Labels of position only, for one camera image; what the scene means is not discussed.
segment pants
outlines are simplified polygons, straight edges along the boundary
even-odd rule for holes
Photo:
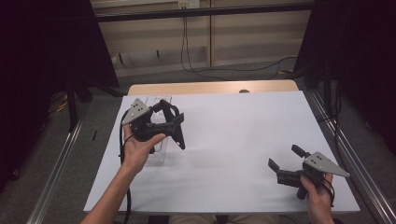
[[[217,224],[215,216],[170,216],[169,224]],[[228,224],[278,224],[279,216],[250,215],[229,216]]]

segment wrist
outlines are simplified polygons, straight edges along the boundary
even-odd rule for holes
[[[123,163],[120,169],[123,172],[127,173],[128,175],[132,175],[132,176],[135,176],[139,173],[139,170],[135,166],[126,163]]]

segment person's right hand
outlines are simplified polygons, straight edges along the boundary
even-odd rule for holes
[[[325,178],[332,183],[332,174],[326,174]],[[331,198],[329,193],[323,188],[315,188],[315,185],[305,176],[301,176],[301,183],[308,191],[307,207],[309,220],[312,224],[333,224]],[[330,189],[331,186],[327,181],[323,182],[324,185]]]
[[[136,174],[142,171],[143,166],[149,157],[149,151],[158,143],[160,143],[166,135],[159,133],[154,135],[146,142],[139,142],[133,137],[129,124],[123,126],[124,130],[124,150],[125,158],[122,163],[123,167],[130,168]]]

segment table surface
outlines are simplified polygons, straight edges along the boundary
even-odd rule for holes
[[[293,80],[221,81],[133,85],[128,95],[238,93],[264,91],[297,91]]]
[[[241,89],[283,92],[217,94],[236,93]],[[178,95],[186,92],[195,94]],[[312,153],[320,148],[323,154],[335,161],[304,95],[290,80],[136,85],[129,93],[132,96],[123,99],[84,211],[91,210],[113,173],[117,172],[118,148],[114,147],[119,135],[117,124],[120,114],[128,109],[136,95],[140,95],[139,98],[146,97],[145,94],[175,95],[172,102],[186,114],[182,128],[187,148],[181,151],[169,140],[163,165],[146,166],[136,177],[132,184],[135,212],[304,212],[304,201],[297,200],[295,196],[297,189],[276,183],[276,174],[266,165],[268,158],[278,162],[282,169],[301,169],[302,162],[290,150],[291,145],[296,144]],[[213,106],[202,110],[207,104]],[[253,109],[244,109],[252,105],[255,106]],[[243,131],[236,132],[235,127]],[[249,150],[249,153],[241,152],[241,148]],[[334,212],[359,211],[343,177],[335,177],[334,187],[342,189],[337,191]],[[125,207],[124,200],[120,211]]]

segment white table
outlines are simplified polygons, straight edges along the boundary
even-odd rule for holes
[[[106,153],[84,211],[90,211],[120,166],[120,117],[136,96],[123,99]],[[186,149],[168,141],[162,165],[145,166],[132,186],[132,210],[142,214],[241,214],[306,211],[296,188],[278,185],[269,158],[299,170],[291,150],[335,158],[300,91],[173,95],[185,113]],[[347,182],[336,176],[337,213],[360,211]],[[120,211],[125,211],[124,200]]]

